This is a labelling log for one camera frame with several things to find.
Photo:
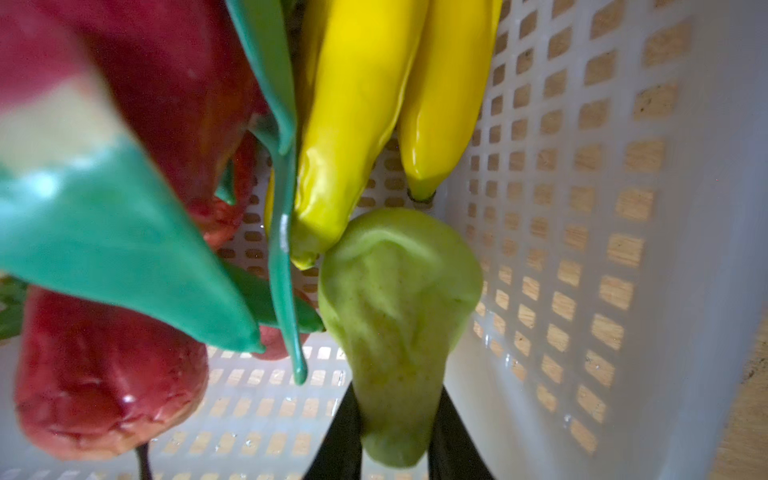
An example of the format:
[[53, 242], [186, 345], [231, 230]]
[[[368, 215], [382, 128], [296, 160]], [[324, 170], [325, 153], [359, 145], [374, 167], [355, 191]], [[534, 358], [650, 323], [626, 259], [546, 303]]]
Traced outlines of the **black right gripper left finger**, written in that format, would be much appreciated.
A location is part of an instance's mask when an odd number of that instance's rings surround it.
[[339, 405], [304, 480], [360, 480], [362, 420], [353, 385]]

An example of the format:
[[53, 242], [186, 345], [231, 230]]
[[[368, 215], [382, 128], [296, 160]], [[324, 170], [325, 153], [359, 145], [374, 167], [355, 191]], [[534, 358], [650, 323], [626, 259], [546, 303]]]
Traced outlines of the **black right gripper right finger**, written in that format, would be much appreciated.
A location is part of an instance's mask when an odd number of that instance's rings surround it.
[[427, 457], [431, 480], [494, 479], [446, 388], [441, 392]]

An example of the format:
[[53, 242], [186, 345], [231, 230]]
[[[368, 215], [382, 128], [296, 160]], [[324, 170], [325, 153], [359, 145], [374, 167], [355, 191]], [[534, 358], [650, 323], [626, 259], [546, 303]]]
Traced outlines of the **green fake pear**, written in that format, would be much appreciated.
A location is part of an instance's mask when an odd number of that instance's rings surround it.
[[427, 451], [448, 356], [482, 287], [461, 235], [417, 210], [365, 213], [324, 255], [320, 315], [346, 354], [362, 447], [376, 462], [410, 468]]

